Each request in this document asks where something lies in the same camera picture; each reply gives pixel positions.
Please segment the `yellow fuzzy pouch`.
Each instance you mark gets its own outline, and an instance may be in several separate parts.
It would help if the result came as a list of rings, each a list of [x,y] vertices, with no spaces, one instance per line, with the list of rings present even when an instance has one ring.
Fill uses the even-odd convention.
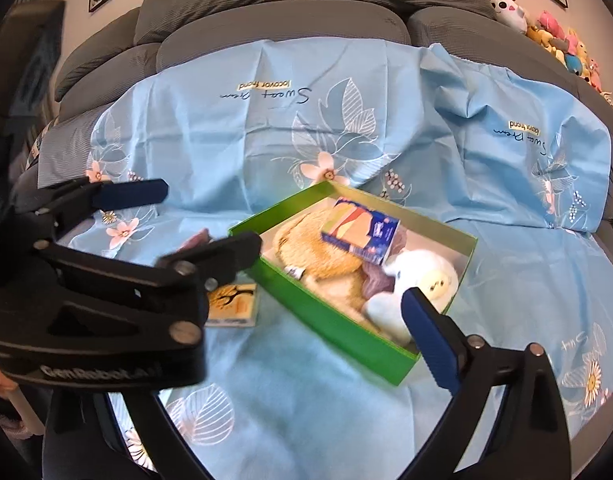
[[[313,278],[336,278],[361,269],[361,258],[321,238],[329,212],[329,209],[308,212],[278,229],[273,247],[283,266],[296,266]]]

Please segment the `orange blue tissue pack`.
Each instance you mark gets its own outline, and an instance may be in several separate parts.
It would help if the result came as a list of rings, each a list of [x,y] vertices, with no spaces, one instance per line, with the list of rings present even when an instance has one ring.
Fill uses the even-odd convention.
[[[399,229],[399,219],[339,198],[320,229],[321,239],[365,262],[381,266]]]

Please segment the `light blue plush toy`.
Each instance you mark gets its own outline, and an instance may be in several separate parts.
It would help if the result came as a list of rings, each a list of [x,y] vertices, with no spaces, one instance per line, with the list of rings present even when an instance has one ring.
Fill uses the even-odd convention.
[[[402,250],[382,265],[395,278],[393,292],[379,292],[364,303],[361,313],[387,338],[406,347],[413,340],[401,311],[404,292],[419,288],[435,310],[442,313],[455,296],[459,276],[454,266],[427,249]]]

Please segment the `cream white towel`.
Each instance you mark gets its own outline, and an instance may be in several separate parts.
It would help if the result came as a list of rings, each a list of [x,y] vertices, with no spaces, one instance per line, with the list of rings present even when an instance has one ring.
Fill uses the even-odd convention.
[[[380,334],[379,328],[361,313],[365,303],[365,298],[361,293],[361,286],[364,283],[364,275],[361,274],[361,271],[336,276],[335,278],[312,278],[312,276],[308,276],[305,283],[311,292],[328,302],[331,307],[354,323],[366,328],[369,332]]]

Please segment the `green cardboard box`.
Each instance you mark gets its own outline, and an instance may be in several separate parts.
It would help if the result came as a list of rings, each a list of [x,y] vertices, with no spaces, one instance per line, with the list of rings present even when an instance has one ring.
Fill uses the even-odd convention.
[[[411,343],[398,344],[367,318],[363,261],[320,235],[328,217],[339,217],[341,200],[361,209],[351,214],[355,229],[369,214],[396,223],[395,254],[426,250],[443,258],[451,277],[445,295],[432,299],[446,313],[466,273],[477,239],[418,212],[332,181],[319,182],[233,226],[236,236],[253,232],[262,240],[261,257],[248,269],[252,280],[323,339],[378,376],[399,385],[419,359]]]

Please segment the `light blue floral sheet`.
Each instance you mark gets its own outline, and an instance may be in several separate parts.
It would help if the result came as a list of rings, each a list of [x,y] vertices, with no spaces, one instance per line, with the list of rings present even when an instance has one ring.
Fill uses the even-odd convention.
[[[325,179],[467,232],[451,317],[541,344],[571,434],[613,391],[613,264],[594,239],[613,141],[569,92],[375,39],[243,44],[161,70],[44,137],[39,186],[161,178],[159,206],[98,212],[72,246],[151,264]],[[163,393],[220,479],[393,479],[448,402],[423,364],[391,386],[259,294],[252,328],[208,333],[203,382]]]

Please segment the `grey sofa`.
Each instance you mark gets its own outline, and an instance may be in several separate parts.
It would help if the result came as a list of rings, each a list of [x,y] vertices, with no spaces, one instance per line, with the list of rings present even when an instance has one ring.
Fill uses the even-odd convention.
[[[59,113],[42,134],[43,182],[82,174],[94,123],[136,82],[237,44],[309,36],[442,44],[564,88],[613,135],[607,101],[539,44],[497,22],[489,0],[143,0],[86,36],[62,63],[54,87]],[[613,162],[599,232],[613,235]]]

